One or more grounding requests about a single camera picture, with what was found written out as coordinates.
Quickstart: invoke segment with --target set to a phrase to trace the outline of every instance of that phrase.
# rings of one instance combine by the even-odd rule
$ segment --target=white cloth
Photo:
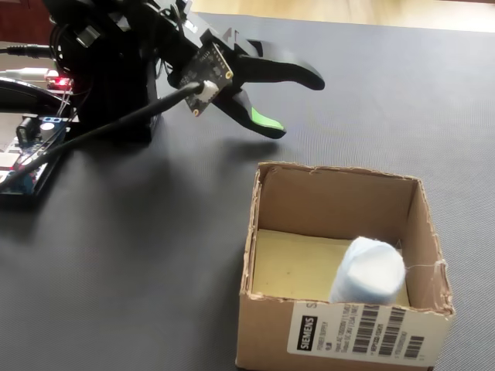
[[[405,280],[402,256],[388,243],[356,238],[337,270],[329,301],[388,305]]]

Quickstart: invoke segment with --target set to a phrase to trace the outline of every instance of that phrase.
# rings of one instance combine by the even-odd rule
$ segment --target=cardboard box
[[[395,305],[327,301],[343,252],[359,236],[401,248],[407,290]],[[431,370],[454,316],[420,180],[260,164],[244,252],[239,367]]]

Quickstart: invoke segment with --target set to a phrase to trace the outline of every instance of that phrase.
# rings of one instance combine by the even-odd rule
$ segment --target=barcode label
[[[357,328],[356,340],[354,341],[353,353],[368,352],[370,347],[371,336],[373,335],[374,326],[377,322],[379,305],[365,305],[363,315]]]
[[[394,351],[395,342],[401,331],[402,321],[404,321],[405,310],[392,308],[392,313],[388,319],[387,328],[385,329],[384,339],[381,342],[379,356],[391,356]]]
[[[404,358],[417,359],[424,341],[425,338],[423,336],[411,336],[411,340],[409,340],[408,347],[405,350]]]
[[[435,365],[452,319],[386,305],[297,301],[287,352],[427,369]]]

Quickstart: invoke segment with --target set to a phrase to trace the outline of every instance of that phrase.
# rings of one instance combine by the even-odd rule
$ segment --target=wooden floor
[[[193,11],[495,32],[495,4],[441,0],[194,0]]]

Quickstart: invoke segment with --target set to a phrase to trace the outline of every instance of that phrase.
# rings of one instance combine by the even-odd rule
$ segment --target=black table
[[[458,311],[437,370],[490,369],[495,35],[205,17],[293,49],[327,88],[247,87],[281,141],[180,104],[149,148],[76,151],[39,211],[0,212],[0,369],[234,370],[263,160],[424,179]]]

